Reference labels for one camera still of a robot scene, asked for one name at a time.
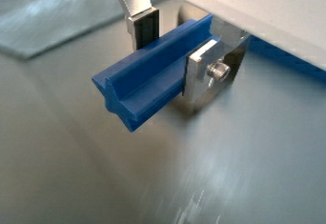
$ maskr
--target bolt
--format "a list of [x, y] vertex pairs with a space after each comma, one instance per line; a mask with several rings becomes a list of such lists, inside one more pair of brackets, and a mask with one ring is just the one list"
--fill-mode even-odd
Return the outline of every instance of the bolt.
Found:
[[223, 82], [230, 74], [231, 67], [219, 59], [207, 66], [206, 73], [215, 81]]

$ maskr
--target blue plastic clip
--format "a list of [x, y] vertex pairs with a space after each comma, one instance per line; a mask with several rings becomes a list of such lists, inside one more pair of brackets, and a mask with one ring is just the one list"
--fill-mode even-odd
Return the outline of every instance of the blue plastic clip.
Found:
[[212, 16], [190, 20], [93, 77], [115, 113], [134, 132], [183, 89], [187, 53], [208, 38]]

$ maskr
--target metal bracket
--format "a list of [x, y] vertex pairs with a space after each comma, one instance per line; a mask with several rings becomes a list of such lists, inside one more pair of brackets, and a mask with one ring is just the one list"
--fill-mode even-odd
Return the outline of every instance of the metal bracket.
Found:
[[183, 96], [192, 110], [199, 110], [234, 80], [250, 34], [216, 16], [210, 39], [187, 56]]
[[119, 0], [126, 15], [127, 30], [134, 50], [139, 50], [159, 37], [159, 10], [150, 0]]

